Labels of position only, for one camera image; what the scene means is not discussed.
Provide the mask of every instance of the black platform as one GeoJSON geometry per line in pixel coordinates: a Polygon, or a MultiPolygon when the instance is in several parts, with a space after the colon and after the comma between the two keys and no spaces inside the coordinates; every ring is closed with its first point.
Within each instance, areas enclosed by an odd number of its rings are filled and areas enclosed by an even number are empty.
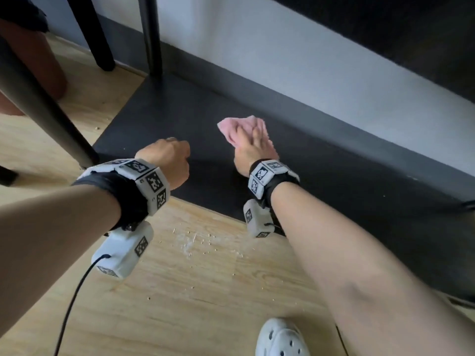
{"type": "Polygon", "coordinates": [[[458,200],[173,75],[147,77],[94,148],[106,160],[133,157],[158,138],[188,140],[190,179],[173,196],[244,220],[246,179],[216,124],[249,115],[266,121],[304,188],[373,233],[431,287],[475,297],[473,217],[458,200]]]}

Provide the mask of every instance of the forearm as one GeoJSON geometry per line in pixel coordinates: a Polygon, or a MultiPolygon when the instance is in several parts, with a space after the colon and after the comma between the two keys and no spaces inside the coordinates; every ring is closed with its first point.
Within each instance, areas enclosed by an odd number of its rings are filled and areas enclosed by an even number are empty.
{"type": "Polygon", "coordinates": [[[290,183],[276,187],[272,207],[337,323],[361,354],[473,352],[472,324],[364,229],[290,183]]]}
{"type": "Polygon", "coordinates": [[[120,215],[114,197],[89,185],[0,208],[0,336],[120,215]]]}

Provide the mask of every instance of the metal leg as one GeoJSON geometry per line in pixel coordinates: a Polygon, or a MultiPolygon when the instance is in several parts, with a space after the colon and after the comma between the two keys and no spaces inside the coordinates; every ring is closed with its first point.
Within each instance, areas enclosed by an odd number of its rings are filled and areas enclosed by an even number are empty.
{"type": "Polygon", "coordinates": [[[91,49],[95,62],[104,71],[112,71],[116,66],[116,62],[105,38],[92,0],[67,1],[91,49]]]}
{"type": "Polygon", "coordinates": [[[18,177],[15,171],[0,166],[0,185],[10,186],[18,177]]]}
{"type": "Polygon", "coordinates": [[[139,9],[145,48],[147,51],[149,73],[152,76],[161,77],[163,68],[157,0],[139,0],[139,9]]]}
{"type": "Polygon", "coordinates": [[[98,154],[2,37],[0,90],[74,157],[80,166],[90,167],[99,162],[98,154]]]}

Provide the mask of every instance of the white wall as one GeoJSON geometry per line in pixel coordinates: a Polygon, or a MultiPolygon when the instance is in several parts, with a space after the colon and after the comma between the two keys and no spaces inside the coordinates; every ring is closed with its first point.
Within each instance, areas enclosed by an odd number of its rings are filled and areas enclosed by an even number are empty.
{"type": "MultiPolygon", "coordinates": [[[[93,1],[142,30],[137,0],[93,1]]],[[[272,0],[158,5],[162,41],[475,176],[471,102],[272,0]]]]}

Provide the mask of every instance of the white shoe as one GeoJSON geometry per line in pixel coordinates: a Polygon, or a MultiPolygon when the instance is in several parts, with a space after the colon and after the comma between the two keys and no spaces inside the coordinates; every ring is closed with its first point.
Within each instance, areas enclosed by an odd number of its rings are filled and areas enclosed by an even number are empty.
{"type": "Polygon", "coordinates": [[[256,356],[310,356],[310,352],[293,323],[271,318],[259,333],[256,356]]]}

